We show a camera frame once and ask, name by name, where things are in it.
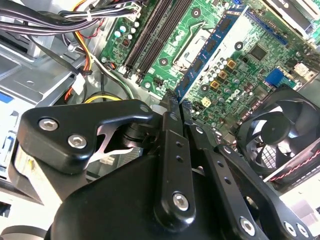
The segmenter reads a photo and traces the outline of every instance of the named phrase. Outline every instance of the green circuit board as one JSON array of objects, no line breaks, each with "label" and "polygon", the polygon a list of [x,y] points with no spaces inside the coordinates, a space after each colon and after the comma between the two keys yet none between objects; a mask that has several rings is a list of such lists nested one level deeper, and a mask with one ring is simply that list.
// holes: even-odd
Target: green circuit board
[{"label": "green circuit board", "polygon": [[[233,68],[226,67],[222,70],[226,74],[223,79],[221,77],[214,79],[218,83],[218,87],[215,85],[215,88],[213,88],[211,81],[207,83],[208,86],[211,85],[209,90],[203,91],[203,79],[198,80],[192,87],[187,99],[195,105],[192,111],[193,117],[225,133],[228,132],[232,124],[244,120],[252,110],[258,107],[261,100],[275,89],[274,86],[265,82],[266,76],[275,68],[281,69],[287,77],[282,83],[294,88],[297,79],[290,75],[293,65],[289,62],[299,62],[303,58],[303,53],[310,51],[310,46],[300,37],[297,37],[296,33],[292,32],[260,1],[247,0],[244,3],[251,6],[255,13],[263,12],[263,15],[260,16],[263,22],[272,26],[288,43],[286,45],[280,44],[257,22],[250,19],[251,29],[243,42],[243,48],[235,51],[229,59],[229,61],[234,61],[235,66]],[[138,19],[140,27],[136,28],[135,34],[128,31],[122,33],[120,37],[113,33],[110,35],[101,57],[105,57],[108,62],[114,63],[116,71],[124,73],[122,65],[139,34],[143,31],[143,26],[154,7],[155,1],[151,0],[148,7],[142,8],[141,17]],[[195,16],[193,14],[194,9],[200,10],[199,15]],[[178,70],[173,62],[177,61],[178,57],[181,58],[182,50],[188,47],[188,43],[197,33],[200,31],[212,33],[225,10],[226,1],[194,0],[145,77],[139,81],[139,85],[154,96],[158,96],[159,99],[165,95],[167,89],[174,90],[184,76],[184,72]],[[115,24],[114,31],[119,31],[121,26],[130,30],[134,28],[134,23],[129,19],[120,18]],[[320,38],[318,36],[320,30],[317,30],[317,28],[315,28],[313,34],[316,40]],[[133,36],[133,38],[128,40],[128,35]],[[252,53],[256,46],[265,52],[261,59],[257,59]],[[132,81],[136,80],[134,73],[130,73],[128,77]],[[230,96],[235,92],[239,93],[230,100]],[[204,107],[202,104],[205,97],[210,101],[208,107]]]}]

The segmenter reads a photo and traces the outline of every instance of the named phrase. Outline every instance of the cable tie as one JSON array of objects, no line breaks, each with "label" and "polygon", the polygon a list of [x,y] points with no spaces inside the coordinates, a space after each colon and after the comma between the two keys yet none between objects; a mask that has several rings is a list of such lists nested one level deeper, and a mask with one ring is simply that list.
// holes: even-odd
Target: cable tie
[{"label": "cable tie", "polygon": [[88,14],[88,17],[86,18],[86,20],[87,20],[88,22],[91,22],[91,21],[93,20],[93,18],[92,18],[90,9],[89,9],[88,11],[86,11],[86,13]]}]

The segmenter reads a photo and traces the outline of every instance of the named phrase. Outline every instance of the blue expansion card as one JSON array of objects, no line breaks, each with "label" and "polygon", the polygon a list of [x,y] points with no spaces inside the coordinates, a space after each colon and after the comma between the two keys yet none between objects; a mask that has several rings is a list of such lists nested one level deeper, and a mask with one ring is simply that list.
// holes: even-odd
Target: blue expansion card
[{"label": "blue expansion card", "polygon": [[187,96],[196,80],[201,76],[202,71],[206,69],[209,66],[209,63],[219,54],[219,46],[223,43],[225,37],[230,34],[235,23],[240,18],[244,17],[247,9],[247,5],[233,5],[224,13],[213,30],[213,33],[205,42],[186,74],[175,88],[174,91],[178,96],[179,103]]}]

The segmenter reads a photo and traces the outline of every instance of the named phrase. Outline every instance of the white wire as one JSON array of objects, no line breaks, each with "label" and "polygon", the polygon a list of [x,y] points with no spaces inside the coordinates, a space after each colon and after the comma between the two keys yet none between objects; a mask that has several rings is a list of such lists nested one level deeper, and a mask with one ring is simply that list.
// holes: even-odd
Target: white wire
[{"label": "white wire", "polygon": [[[119,11],[122,11],[122,10],[125,10],[125,9],[132,9],[134,8],[132,5],[129,5],[129,6],[124,6],[124,7],[121,7],[121,8],[117,8],[117,9],[106,9],[106,10],[102,10],[102,11],[98,11],[98,12],[93,12],[91,13],[91,16],[95,16],[95,15],[103,15],[103,14],[109,14],[109,13],[116,13],[116,12],[119,12]],[[73,17],[88,17],[88,14],[87,13],[79,13],[79,14],[69,14],[69,15],[66,15],[66,16],[63,16],[64,18],[73,18]]]},{"label": "white wire", "polygon": [[105,66],[96,58],[96,56],[94,56],[94,55],[93,55],[92,53],[90,53],[90,52],[89,52],[89,55],[90,55],[90,57],[93,59],[93,61],[95,61],[95,63],[98,64],[98,65],[100,66],[100,68],[103,69],[103,71],[104,71],[106,74],[108,74],[108,75],[110,75],[111,77],[113,77],[118,83],[120,83],[122,86],[124,86],[124,87],[128,90],[128,92],[129,92],[129,94],[130,94],[130,96],[131,96],[132,99],[135,98],[135,97],[134,97],[134,94],[133,94],[132,91],[131,91],[131,89],[130,89],[128,86],[126,86],[125,84],[123,84],[123,82],[122,82],[120,79],[118,79],[118,77],[117,77],[116,75],[114,75],[112,72],[110,72],[109,70],[107,70],[107,69],[105,68]]}]

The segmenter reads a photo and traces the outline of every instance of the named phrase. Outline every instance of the integrated circuit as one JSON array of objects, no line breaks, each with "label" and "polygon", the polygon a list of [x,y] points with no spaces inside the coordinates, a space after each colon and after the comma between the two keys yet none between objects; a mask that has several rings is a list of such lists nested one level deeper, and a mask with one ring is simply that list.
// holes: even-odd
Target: integrated circuit
[{"label": "integrated circuit", "polygon": [[265,51],[258,44],[255,45],[254,48],[252,48],[249,53],[258,61],[261,61],[267,55],[267,51]]}]

